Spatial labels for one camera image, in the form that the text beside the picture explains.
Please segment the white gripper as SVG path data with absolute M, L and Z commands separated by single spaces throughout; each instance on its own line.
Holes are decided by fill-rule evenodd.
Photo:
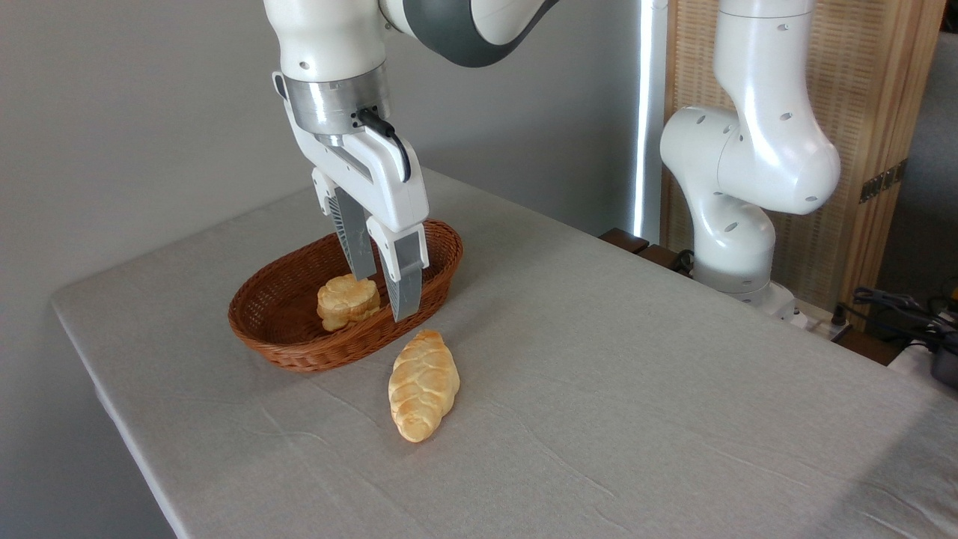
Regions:
M 363 280 L 376 274 L 371 236 L 379 246 L 393 318 L 411 317 L 420 309 L 422 270 L 429 266 L 421 224 L 429 213 L 427 190 L 414 151 L 407 151 L 411 177 L 404 181 L 400 148 L 369 127 L 343 134 L 339 146 L 329 146 L 297 124 L 291 79 L 272 75 L 296 142 L 316 167 L 312 180 L 320 208 L 332 218 L 353 276 Z M 364 208 L 374 217 L 367 225 Z

